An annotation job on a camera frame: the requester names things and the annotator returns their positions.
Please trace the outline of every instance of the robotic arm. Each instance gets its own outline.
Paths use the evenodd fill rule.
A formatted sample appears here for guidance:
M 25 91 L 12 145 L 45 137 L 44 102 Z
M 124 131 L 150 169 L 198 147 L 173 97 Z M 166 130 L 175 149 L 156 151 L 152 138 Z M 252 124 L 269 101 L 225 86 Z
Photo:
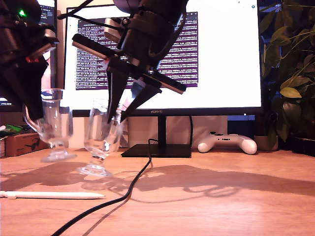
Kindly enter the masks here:
M 32 119 L 43 117 L 40 90 L 47 62 L 42 55 L 58 44 L 55 28 L 39 25 L 40 16 L 36 0 L 0 0 L 0 94 L 24 103 Z
M 60 15 L 58 19 L 76 17 L 74 14 L 91 1 L 87 0 L 77 9 Z M 17 2 L 25 3 L 25 6 L 22 8 Z M 161 93 L 161 86 L 180 94 L 186 90 L 185 85 L 158 73 L 157 69 L 185 24 L 187 2 L 188 0 L 114 0 L 118 9 L 130 14 L 122 19 L 105 20 L 104 34 L 117 43 L 118 51 L 82 35 L 74 35 L 74 46 L 104 60 L 102 66 L 106 68 L 109 87 L 108 121 L 116 111 L 129 76 L 134 79 L 131 88 L 132 101 L 123 112 L 122 119 L 151 97 Z M 27 9 L 26 6 L 33 9 L 33 14 L 23 18 L 19 13 L 20 9 Z M 25 103 L 32 119 L 42 117 L 40 79 L 46 69 L 42 54 L 58 43 L 53 35 L 48 36 L 45 33 L 47 29 L 51 30 L 49 26 L 35 26 L 32 23 L 33 30 L 28 31 L 29 22 L 32 20 L 38 23 L 40 19 L 38 7 L 36 0 L 0 0 L 0 85 L 4 88 L 0 92 L 4 94 L 5 90 L 7 98 L 18 104 Z M 176 29 L 182 16 L 184 20 Z M 7 26 L 3 19 L 11 24 Z M 9 32 L 11 35 L 5 39 L 2 32 L 6 35 Z M 19 68 L 20 64 L 16 62 L 21 63 L 25 70 L 18 71 L 16 65 Z M 27 74 L 26 71 L 32 71 L 33 74 Z M 14 81 L 11 80 L 12 74 L 15 75 Z

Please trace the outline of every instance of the monitor stand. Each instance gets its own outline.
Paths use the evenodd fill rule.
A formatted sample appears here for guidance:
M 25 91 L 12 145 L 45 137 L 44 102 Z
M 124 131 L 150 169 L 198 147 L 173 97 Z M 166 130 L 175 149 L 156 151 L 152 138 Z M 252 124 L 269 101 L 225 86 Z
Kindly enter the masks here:
M 157 117 L 158 144 L 150 144 L 151 157 L 189 158 L 189 144 L 166 144 L 166 116 Z M 136 144 L 124 153 L 122 157 L 149 157 L 149 144 Z

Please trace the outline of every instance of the glass base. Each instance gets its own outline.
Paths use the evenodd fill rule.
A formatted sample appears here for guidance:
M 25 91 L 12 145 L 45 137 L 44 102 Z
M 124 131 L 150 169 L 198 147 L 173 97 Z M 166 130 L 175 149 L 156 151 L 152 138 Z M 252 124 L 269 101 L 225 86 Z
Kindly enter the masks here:
M 112 174 L 105 170 L 104 167 L 94 164 L 89 164 L 85 167 L 78 168 L 77 171 L 84 175 L 92 176 L 111 176 Z
M 68 153 L 66 150 L 52 150 L 51 153 L 42 158 L 41 162 L 58 162 L 76 157 L 76 154 Z

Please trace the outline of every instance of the brand logo on monitor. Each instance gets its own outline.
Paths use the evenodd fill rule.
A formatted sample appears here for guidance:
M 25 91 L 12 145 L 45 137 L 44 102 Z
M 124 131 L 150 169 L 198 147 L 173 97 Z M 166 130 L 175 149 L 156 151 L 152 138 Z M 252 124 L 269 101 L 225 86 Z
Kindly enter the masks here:
M 162 113 L 162 110 L 153 110 L 151 113 Z

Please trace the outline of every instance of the clear glass goblet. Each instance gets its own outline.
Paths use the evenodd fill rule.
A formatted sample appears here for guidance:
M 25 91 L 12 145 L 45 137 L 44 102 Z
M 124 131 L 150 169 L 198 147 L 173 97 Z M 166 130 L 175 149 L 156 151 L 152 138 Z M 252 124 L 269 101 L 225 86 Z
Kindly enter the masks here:
M 107 107 L 108 100 L 93 100 L 88 130 L 84 140 L 85 148 L 92 154 L 92 158 L 87 166 L 77 169 L 81 174 L 101 177 L 111 175 L 105 169 L 104 160 L 118 150 L 124 122 L 121 122 L 121 110 L 118 107 L 116 115 L 107 123 Z
M 28 109 L 24 106 L 26 123 L 39 134 L 42 141 L 49 143 L 51 152 L 41 159 L 42 162 L 57 162 L 76 157 L 68 153 L 65 146 L 73 135 L 72 109 L 70 98 L 60 88 L 42 90 L 44 117 L 31 120 Z

